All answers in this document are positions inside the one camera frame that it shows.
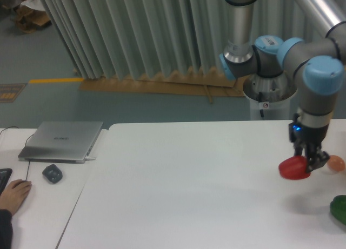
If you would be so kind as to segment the dark sleeved forearm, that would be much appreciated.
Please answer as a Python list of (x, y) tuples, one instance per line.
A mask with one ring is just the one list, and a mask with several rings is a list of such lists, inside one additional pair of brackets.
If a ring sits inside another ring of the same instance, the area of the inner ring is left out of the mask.
[(8, 210), (1, 210), (1, 248), (9, 249), (12, 244), (12, 215)]

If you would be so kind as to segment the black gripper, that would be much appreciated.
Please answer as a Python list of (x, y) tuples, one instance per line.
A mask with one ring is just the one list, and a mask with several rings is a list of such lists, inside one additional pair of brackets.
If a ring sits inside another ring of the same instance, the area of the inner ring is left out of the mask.
[(329, 125), (323, 127), (309, 127), (303, 125), (298, 119), (300, 115), (294, 113), (292, 122), (289, 124), (289, 140), (294, 146), (294, 156), (301, 156), (305, 149), (307, 158), (306, 173), (322, 168), (330, 156), (322, 150), (321, 143), (326, 137)]

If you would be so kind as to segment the person's bare hand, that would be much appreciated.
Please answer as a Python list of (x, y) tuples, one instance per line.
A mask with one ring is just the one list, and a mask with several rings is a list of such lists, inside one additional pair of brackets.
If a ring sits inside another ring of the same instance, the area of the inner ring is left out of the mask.
[(31, 187), (31, 181), (22, 179), (12, 181), (1, 193), (1, 210), (7, 210), (14, 216), (28, 196)]

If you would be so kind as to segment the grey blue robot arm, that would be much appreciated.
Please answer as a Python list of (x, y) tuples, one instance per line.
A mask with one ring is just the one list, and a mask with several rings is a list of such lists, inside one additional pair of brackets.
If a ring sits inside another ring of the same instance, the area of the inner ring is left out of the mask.
[(345, 14), (334, 0), (295, 0), (322, 39), (282, 41), (259, 37), (250, 44), (254, 4), (257, 0), (225, 0), (233, 18), (229, 41), (219, 58), (228, 79), (253, 75), (269, 83), (282, 82), (278, 94), (287, 99), (300, 91), (297, 112), (289, 124), (294, 155), (279, 164), (280, 175), (298, 180), (310, 176), (329, 160), (322, 150), (345, 72)]

